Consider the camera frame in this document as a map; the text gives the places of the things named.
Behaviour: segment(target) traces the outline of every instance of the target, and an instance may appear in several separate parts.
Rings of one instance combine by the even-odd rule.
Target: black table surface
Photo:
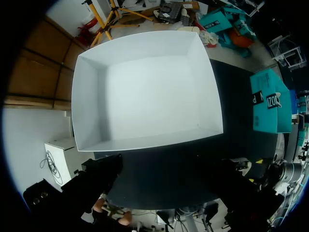
[[[196,156],[214,159],[274,157],[277,135],[253,131],[251,72],[211,60],[224,133],[192,142],[122,151],[123,170],[108,195],[132,209],[172,209],[217,199],[197,170]],[[119,152],[96,152],[97,159]]]

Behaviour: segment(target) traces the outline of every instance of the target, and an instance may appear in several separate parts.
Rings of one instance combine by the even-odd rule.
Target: white wall
[[[46,13],[48,17],[58,23],[65,31],[67,31],[72,36],[78,35],[78,27],[82,26],[82,21],[87,18],[91,11],[87,4],[82,5],[84,0],[59,0],[56,2]],[[98,14],[103,19],[106,20],[109,13],[110,6],[107,0],[101,0],[100,4],[98,0],[92,0]]]
[[[70,118],[64,111],[4,109],[3,140],[8,168],[17,190],[46,179],[60,189],[48,168],[40,168],[45,157],[44,143],[70,137]]]

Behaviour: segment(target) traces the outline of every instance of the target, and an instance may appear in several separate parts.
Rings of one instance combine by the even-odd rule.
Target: yellow tripod
[[[112,5],[112,10],[111,10],[110,14],[108,15],[105,23],[103,22],[103,20],[101,19],[100,15],[97,12],[97,10],[95,9],[95,6],[93,5],[92,0],[86,0],[86,1],[84,1],[82,3],[82,4],[87,3],[89,5],[91,11],[95,15],[96,19],[98,20],[98,23],[100,23],[100,26],[101,26],[101,31],[97,34],[97,36],[93,40],[93,42],[90,45],[90,47],[94,47],[95,45],[101,43],[101,40],[102,40],[102,37],[103,37],[103,33],[105,33],[105,35],[107,36],[107,38],[109,40],[112,40],[112,36],[109,33],[109,29],[110,28],[139,27],[139,25],[110,25],[110,20],[111,20],[113,14],[115,14],[117,17],[119,17],[118,10],[126,11],[126,12],[129,12],[131,14],[135,14],[135,15],[139,15],[140,17],[143,17],[143,18],[146,18],[146,19],[148,19],[150,21],[153,21],[151,18],[146,17],[146,16],[144,16],[142,14],[136,13],[134,11],[130,11],[128,9],[116,7],[115,2],[113,0],[110,0],[110,1],[111,1],[111,5]]]

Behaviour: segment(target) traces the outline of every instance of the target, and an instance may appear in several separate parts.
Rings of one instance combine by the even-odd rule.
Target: white tray
[[[139,149],[223,133],[218,89],[200,38],[154,31],[80,54],[72,121],[79,151]]]

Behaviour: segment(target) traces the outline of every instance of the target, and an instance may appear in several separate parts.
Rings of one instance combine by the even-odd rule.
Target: person's leg
[[[103,212],[102,206],[104,204],[105,204],[105,200],[103,198],[98,199],[95,205],[93,206],[93,210],[98,213],[102,213]]]
[[[128,226],[132,221],[132,214],[130,211],[124,213],[124,216],[118,220],[118,223],[124,226]]]

